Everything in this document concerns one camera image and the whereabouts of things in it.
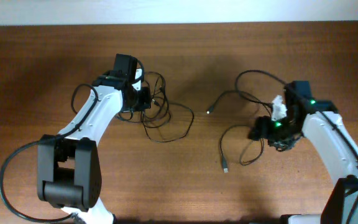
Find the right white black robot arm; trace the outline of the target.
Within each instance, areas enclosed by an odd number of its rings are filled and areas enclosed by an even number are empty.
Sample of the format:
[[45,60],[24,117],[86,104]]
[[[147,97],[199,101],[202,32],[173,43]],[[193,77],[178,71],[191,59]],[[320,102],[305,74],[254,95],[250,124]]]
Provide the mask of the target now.
[[334,189],[320,214],[286,214],[281,223],[358,223],[358,146],[337,108],[316,100],[308,81],[284,86],[285,96],[273,103],[271,116],[256,119],[248,138],[267,140],[282,151],[305,138],[318,152]]

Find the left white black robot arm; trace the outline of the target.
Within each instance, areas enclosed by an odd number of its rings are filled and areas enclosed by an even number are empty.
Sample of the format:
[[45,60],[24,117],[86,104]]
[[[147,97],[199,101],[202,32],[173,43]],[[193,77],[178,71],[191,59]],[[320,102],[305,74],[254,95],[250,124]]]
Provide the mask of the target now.
[[102,175],[98,144],[120,112],[150,108],[150,89],[143,87],[144,66],[117,54],[114,67],[89,86],[91,93],[73,120],[56,136],[43,135],[37,147],[37,195],[69,214],[75,223],[114,223],[101,201]]

